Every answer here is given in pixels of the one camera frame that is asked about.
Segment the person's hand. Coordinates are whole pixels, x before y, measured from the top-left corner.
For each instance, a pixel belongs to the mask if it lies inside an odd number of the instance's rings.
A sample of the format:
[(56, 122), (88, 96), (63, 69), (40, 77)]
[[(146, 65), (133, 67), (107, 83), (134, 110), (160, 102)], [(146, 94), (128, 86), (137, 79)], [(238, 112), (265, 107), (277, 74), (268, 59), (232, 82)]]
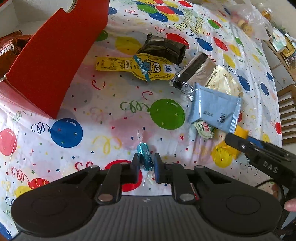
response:
[(296, 212), (296, 199), (288, 200), (284, 204), (284, 209), (288, 212)]

